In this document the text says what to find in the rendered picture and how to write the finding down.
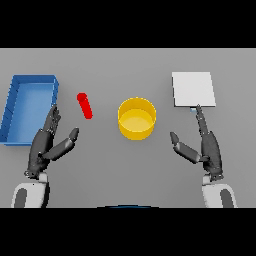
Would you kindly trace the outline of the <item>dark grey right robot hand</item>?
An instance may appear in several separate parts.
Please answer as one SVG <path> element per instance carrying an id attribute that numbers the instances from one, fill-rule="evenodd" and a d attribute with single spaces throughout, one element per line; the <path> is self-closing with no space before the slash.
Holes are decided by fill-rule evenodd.
<path id="1" fill-rule="evenodd" d="M 207 127 L 206 119 L 200 105 L 196 106 L 196 119 L 201 136 L 201 153 L 179 140 L 175 132 L 170 133 L 174 151 L 193 164 L 202 163 L 211 181 L 224 178 L 220 147 L 216 136 Z"/>

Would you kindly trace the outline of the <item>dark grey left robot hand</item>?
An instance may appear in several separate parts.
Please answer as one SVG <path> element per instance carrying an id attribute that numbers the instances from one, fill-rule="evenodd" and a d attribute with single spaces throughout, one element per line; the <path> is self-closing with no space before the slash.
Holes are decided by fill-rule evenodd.
<path id="1" fill-rule="evenodd" d="M 59 110 L 54 104 L 47 114 L 44 126 L 37 131 L 33 139 L 28 167 L 24 172 L 29 179 L 39 179 L 39 175 L 48 168 L 51 161 L 58 160 L 74 148 L 79 134 L 78 128 L 74 128 L 62 142 L 53 145 L 60 119 Z"/>

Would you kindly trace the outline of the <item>red beaker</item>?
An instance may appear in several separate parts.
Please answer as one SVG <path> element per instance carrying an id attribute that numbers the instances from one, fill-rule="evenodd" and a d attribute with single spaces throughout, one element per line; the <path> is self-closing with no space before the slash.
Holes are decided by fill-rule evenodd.
<path id="1" fill-rule="evenodd" d="M 84 114 L 84 117 L 86 119 L 91 119 L 93 117 L 93 114 L 92 114 L 92 109 L 91 109 L 87 94 L 84 92 L 78 93 L 77 101 L 80 105 L 80 108 L 81 108 L 83 114 Z"/>

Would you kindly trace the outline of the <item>pale square measuring scale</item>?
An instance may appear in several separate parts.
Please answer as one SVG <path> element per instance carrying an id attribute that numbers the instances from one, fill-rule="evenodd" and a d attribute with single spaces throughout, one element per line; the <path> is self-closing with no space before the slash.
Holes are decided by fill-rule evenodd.
<path id="1" fill-rule="evenodd" d="M 172 86 L 175 107 L 215 107 L 210 72 L 173 72 Z"/>

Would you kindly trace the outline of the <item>yellow bowl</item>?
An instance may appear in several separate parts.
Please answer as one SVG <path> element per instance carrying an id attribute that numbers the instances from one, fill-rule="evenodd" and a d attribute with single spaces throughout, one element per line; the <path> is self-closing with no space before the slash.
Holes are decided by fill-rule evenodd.
<path id="1" fill-rule="evenodd" d="M 129 98 L 118 108 L 118 128 L 129 140 L 144 140 L 151 135 L 156 123 L 156 109 L 145 98 Z"/>

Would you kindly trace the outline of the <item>blue rectangular tray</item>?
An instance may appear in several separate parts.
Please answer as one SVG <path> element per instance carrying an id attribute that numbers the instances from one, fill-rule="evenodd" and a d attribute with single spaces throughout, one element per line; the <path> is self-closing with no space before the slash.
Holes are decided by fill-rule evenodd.
<path id="1" fill-rule="evenodd" d="M 30 146 L 57 102 L 55 75 L 13 75 L 0 125 L 0 144 Z"/>

